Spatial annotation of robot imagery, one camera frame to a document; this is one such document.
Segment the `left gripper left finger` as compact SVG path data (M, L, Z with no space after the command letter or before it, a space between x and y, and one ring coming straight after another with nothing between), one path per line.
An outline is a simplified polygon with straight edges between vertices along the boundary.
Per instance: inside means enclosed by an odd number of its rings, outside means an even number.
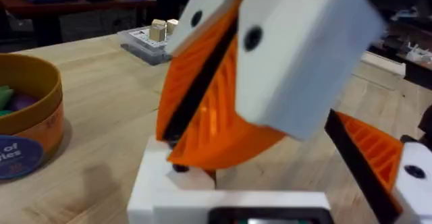
M171 149L165 142L150 136L127 206L128 223L151 224L153 195L172 190L214 190L215 180L202 169L191 167L180 173L167 162Z

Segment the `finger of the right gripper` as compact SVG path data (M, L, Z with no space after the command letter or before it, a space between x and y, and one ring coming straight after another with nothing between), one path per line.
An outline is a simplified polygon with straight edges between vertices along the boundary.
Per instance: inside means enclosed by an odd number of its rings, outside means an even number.
M321 126L384 23L368 0L243 0L236 113L298 140Z
M182 137L229 46L237 37L242 0L189 0L166 51L171 55L161 93L156 139Z

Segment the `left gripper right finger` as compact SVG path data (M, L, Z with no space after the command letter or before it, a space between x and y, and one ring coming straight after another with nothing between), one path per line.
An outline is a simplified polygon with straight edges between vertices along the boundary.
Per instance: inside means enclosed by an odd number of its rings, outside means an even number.
M379 223L431 222L430 148L335 110L325 131Z

